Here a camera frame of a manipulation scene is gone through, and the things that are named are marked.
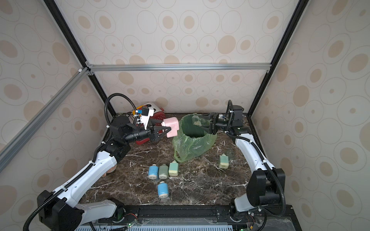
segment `black frame bar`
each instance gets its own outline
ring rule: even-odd
[[[58,24],[60,30],[62,31],[65,39],[67,40],[67,42],[69,43],[69,45],[71,46],[73,52],[75,53],[76,57],[78,58],[78,60],[80,61],[82,67],[87,67],[90,71],[90,68],[86,65],[86,57],[84,55],[84,53],[82,52],[80,46],[78,45],[78,42],[76,41],[76,39],[74,38],[70,28],[68,27],[66,21],[64,20],[63,18],[63,15],[61,14],[57,4],[55,3],[54,0],[44,0],[44,3],[45,5],[47,6],[47,8],[49,9],[51,15],[53,16],[55,22]],[[95,87],[95,89],[97,90],[100,98],[103,100],[103,102],[106,101],[107,99],[107,95],[105,94],[103,88],[101,87],[98,79],[96,78],[95,74],[92,74],[92,75],[89,75],[89,78],[93,84],[93,86]],[[112,116],[115,116],[116,115],[116,112],[114,110],[114,108],[112,107],[111,103],[108,104],[108,110],[110,112],[110,114]]]
[[[284,50],[285,50],[286,46],[288,45],[289,40],[292,37],[292,34],[293,34],[296,26],[298,25],[298,22],[299,22],[299,20],[302,16],[303,11],[305,10],[308,2],[309,2],[309,0],[299,0],[298,4],[296,6],[296,9],[294,10],[293,15],[292,15],[292,17],[289,21],[289,24],[288,24],[288,26],[287,26],[287,28],[284,32],[284,35],[281,38],[279,46],[277,47],[275,55],[272,58],[271,68],[270,68],[269,72],[265,74],[265,77],[263,78],[262,83],[259,86],[259,89],[257,91],[256,97],[254,98],[254,100],[253,100],[253,102],[252,102],[252,104],[249,108],[249,111],[248,111],[249,116],[252,116],[253,112],[255,111],[255,109],[257,107],[257,104],[260,101],[260,99],[262,97],[262,94],[265,91],[265,89],[267,87],[267,84],[269,83],[270,78],[271,78],[272,74],[274,73],[274,70],[276,69],[276,67],[279,63],[280,58],[283,55]]]

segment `light green bottle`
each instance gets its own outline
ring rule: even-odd
[[[176,160],[172,161],[169,164],[168,174],[170,176],[178,176],[179,175],[179,163]]]
[[[168,178],[168,166],[165,164],[161,165],[159,167],[158,175],[160,179],[167,179]]]
[[[218,162],[218,167],[221,169],[226,169],[229,167],[229,157],[225,154],[220,155],[220,160]]]

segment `dark marble surface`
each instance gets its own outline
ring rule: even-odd
[[[184,114],[166,116],[176,116],[180,120]],[[251,172],[232,140],[222,132],[217,136],[210,150],[200,157],[179,163],[179,175],[164,180],[169,189],[169,197],[165,199],[159,199],[157,194],[161,180],[150,180],[148,169],[152,164],[169,165],[174,160],[172,138],[166,137],[155,143],[130,144],[130,152],[117,169],[101,177],[80,203],[114,197],[126,205],[227,205],[231,199],[245,193]],[[223,153],[229,156],[228,169],[218,168],[219,155]]]

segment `wallpaper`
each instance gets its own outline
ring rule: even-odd
[[[368,230],[370,1],[314,0],[253,121],[303,231]]]
[[[86,77],[0,173],[0,230],[21,231],[36,198],[93,157],[106,129],[104,106]],[[31,231],[50,230],[36,217]]]
[[[155,102],[165,112],[225,112],[228,100],[247,112],[266,70],[114,71],[96,72],[107,95],[122,93],[135,104]],[[132,106],[121,97],[111,103],[117,112]]]
[[[295,0],[55,0],[92,64],[270,62]]]
[[[39,1],[1,1],[0,150],[79,66]]]

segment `green plastic bag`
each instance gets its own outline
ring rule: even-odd
[[[208,151],[214,144],[217,135],[208,134],[201,127],[193,125],[193,116],[189,114],[179,121],[177,136],[172,140],[175,148],[175,160],[188,161]]]

